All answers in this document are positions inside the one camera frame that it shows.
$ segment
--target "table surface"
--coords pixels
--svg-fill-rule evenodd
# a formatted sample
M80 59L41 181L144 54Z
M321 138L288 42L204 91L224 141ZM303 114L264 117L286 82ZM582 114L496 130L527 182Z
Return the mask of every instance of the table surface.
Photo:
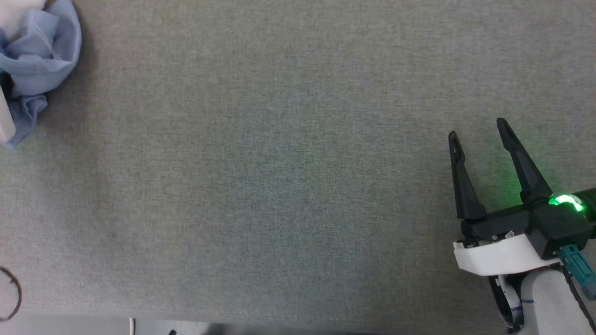
M500 116L556 193L596 185L592 0L76 8L78 67L0 152L26 311L500 334L448 133L488 210L519 203Z

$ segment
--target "white object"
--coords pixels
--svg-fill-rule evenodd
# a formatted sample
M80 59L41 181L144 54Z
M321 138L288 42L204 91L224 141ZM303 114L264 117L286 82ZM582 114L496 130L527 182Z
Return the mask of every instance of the white object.
M472 248L454 242L453 248L460 269L481 276L517 274L559 262L541 259L525 234Z
M0 88L0 143L8 142L16 131L13 117L10 115L4 93Z
M524 326L518 335L593 334L560 271L532 271L521 283Z

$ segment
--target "green led light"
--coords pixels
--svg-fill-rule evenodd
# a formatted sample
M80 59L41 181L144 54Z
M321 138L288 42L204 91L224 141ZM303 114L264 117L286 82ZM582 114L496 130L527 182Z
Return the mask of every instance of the green led light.
M573 206L575 207L575 210L577 210L578 212L581 212L583 210L582 204L578 202L577 199L575 199L574 197L568 195L568 194L563 194L562 196L558 196L554 199L551 199L548 201L549 204L560 204L560 203L570 203L573 204Z

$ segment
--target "teal cable connector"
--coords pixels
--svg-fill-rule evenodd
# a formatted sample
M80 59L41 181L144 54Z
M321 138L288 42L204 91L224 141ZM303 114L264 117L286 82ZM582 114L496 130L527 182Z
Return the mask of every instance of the teal cable connector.
M577 279L586 298L596 300L596 274L578 247L574 244L562 247L559 259L565 269Z

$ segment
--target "light blue towel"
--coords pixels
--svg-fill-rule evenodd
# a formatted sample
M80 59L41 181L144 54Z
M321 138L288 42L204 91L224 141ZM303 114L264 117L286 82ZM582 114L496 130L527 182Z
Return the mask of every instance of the light blue towel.
M48 105L44 93L58 87L79 61L81 32L73 4L57 0L45 11L31 11L19 36L9 42L0 29L0 73L8 72L14 82L8 107L17 132L5 144L9 148L33 131Z

